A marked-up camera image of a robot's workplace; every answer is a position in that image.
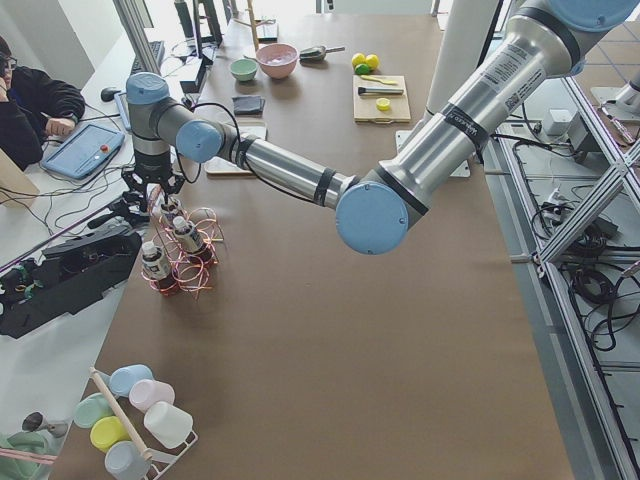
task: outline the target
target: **pastel cup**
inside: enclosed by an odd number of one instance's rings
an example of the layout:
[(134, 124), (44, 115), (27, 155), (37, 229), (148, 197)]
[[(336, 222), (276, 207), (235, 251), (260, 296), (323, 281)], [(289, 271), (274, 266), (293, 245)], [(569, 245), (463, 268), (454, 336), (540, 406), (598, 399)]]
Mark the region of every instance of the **pastel cup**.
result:
[(241, 58), (229, 66), (229, 71), (239, 82), (248, 82), (256, 76), (258, 64), (249, 58)]
[(173, 405), (175, 399), (176, 393), (171, 385), (147, 378), (136, 382), (129, 392), (129, 402), (142, 413), (157, 402), (162, 401)]
[(94, 393), (78, 403), (73, 422), (80, 428), (92, 428), (101, 418), (112, 415), (107, 399), (101, 393)]
[(144, 414), (144, 426), (166, 448), (176, 448), (193, 429), (193, 417), (167, 402), (157, 402)]
[(140, 380), (153, 380), (153, 372), (146, 365), (128, 365), (121, 367), (111, 374), (109, 390), (114, 395), (128, 397), (131, 388)]
[(91, 444), (101, 452), (107, 453), (118, 442), (131, 440), (127, 430), (118, 417), (104, 417), (91, 428)]
[(117, 480), (140, 480), (151, 467), (151, 459), (145, 460), (128, 440), (113, 445), (104, 457), (104, 467)]
[(286, 43), (272, 43), (256, 52), (260, 69), (271, 78), (286, 78), (298, 64), (298, 50)]

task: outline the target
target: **pink cup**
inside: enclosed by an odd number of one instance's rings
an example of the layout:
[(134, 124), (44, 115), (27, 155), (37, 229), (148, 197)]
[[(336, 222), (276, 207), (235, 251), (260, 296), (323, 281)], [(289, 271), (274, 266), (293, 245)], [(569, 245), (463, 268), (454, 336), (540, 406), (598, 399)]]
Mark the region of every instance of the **pink cup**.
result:
[(176, 394), (168, 383), (157, 380), (143, 379), (136, 382), (129, 392), (131, 405), (146, 412), (154, 403), (167, 402), (173, 405)]

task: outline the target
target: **gray cup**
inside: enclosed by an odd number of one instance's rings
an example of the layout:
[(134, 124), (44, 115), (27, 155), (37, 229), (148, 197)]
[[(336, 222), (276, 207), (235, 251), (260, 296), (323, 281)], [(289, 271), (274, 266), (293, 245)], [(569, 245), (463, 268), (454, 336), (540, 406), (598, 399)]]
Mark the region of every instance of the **gray cup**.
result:
[(140, 480), (151, 467), (151, 460), (145, 460), (130, 441), (118, 442), (104, 457), (104, 466), (118, 480)]

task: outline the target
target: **computer mouse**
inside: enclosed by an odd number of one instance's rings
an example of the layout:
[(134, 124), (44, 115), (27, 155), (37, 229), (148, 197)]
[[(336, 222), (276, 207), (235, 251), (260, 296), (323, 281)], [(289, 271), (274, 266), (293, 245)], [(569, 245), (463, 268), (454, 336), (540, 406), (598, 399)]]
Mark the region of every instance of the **computer mouse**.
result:
[(116, 93), (119, 93), (120, 89), (116, 87), (107, 87), (103, 88), (100, 92), (100, 100), (103, 102), (110, 102), (113, 100), (113, 97), (116, 96)]

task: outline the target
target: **blue cup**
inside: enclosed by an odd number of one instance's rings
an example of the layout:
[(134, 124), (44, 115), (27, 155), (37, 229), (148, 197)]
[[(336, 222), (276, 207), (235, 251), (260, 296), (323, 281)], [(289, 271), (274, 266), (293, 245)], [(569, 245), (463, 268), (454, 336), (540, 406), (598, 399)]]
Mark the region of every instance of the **blue cup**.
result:
[(121, 367), (111, 374), (109, 390), (114, 395), (128, 397), (131, 387), (140, 380), (153, 380), (153, 373), (146, 365), (128, 365)]
[(132, 442), (123, 441), (109, 449), (104, 466), (117, 480), (140, 480), (149, 471), (151, 460), (142, 458)]

